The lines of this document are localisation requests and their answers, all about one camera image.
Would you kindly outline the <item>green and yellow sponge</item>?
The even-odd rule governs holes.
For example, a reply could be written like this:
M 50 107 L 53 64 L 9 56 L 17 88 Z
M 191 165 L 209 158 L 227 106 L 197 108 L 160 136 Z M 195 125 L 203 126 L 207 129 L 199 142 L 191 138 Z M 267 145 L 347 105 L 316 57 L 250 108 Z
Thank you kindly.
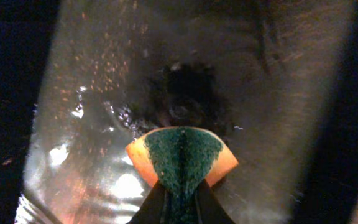
M 150 131 L 128 144 L 126 152 L 151 188 L 159 181 L 167 189 L 166 224 L 197 223 L 197 186 L 206 180 L 212 187 L 238 165 L 219 136 L 188 126 Z

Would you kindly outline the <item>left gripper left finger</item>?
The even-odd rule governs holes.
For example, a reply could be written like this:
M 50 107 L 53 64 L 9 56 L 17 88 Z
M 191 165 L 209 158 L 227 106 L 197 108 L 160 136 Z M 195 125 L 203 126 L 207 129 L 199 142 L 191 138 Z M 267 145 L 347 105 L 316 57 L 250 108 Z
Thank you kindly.
M 168 191 L 157 181 L 140 209 L 127 224 L 166 223 L 168 223 Z

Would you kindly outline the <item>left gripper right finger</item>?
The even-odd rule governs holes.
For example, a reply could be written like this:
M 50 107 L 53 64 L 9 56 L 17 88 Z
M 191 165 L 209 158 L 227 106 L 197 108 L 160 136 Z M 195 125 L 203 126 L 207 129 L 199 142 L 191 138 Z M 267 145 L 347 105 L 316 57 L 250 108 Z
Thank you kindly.
M 198 224 L 234 224 L 214 196 L 206 180 L 197 186 L 194 192 L 194 201 Z

